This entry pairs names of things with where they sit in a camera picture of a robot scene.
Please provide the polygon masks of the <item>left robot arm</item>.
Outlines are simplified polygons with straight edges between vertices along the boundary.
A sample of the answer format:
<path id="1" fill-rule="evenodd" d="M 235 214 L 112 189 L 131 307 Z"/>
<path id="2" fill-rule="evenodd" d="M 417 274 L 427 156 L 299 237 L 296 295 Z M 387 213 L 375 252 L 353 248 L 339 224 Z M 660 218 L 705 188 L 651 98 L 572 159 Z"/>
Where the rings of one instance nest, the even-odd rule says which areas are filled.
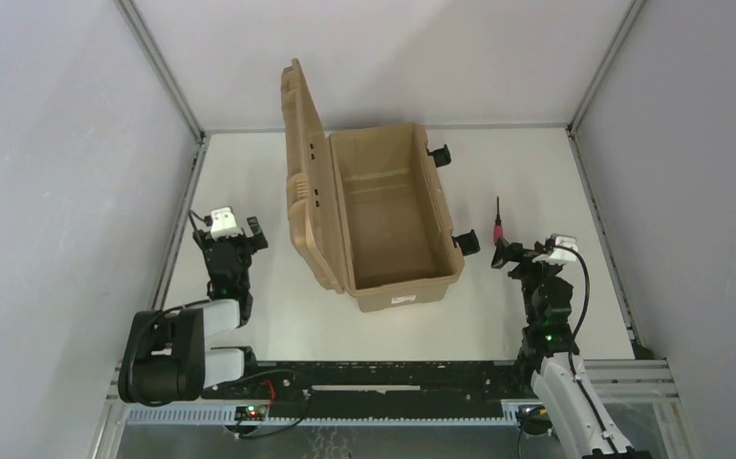
<path id="1" fill-rule="evenodd" d="M 244 349 L 211 349 L 207 341 L 248 324 L 252 257 L 269 242 L 256 217 L 240 224 L 229 207 L 204 217 L 191 211 L 188 222 L 206 268 L 206 296 L 134 315 L 117 381 L 128 404 L 194 401 L 206 388 L 244 375 Z"/>

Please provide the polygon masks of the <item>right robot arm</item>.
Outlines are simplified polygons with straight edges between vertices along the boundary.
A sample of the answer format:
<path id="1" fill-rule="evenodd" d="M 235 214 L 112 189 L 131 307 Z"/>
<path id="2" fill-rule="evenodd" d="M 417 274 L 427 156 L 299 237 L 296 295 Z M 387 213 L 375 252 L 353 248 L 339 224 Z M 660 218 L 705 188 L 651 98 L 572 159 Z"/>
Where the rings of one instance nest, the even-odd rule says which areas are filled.
<path id="1" fill-rule="evenodd" d="M 576 263 L 583 276 L 582 307 L 571 323 L 573 285 L 561 277 Z M 588 264 L 571 236 L 554 234 L 527 248 L 499 236 L 491 267 L 514 267 L 521 285 L 526 325 L 515 365 L 540 401 L 568 458 L 649 458 L 619 429 L 589 378 L 577 345 L 591 299 Z"/>

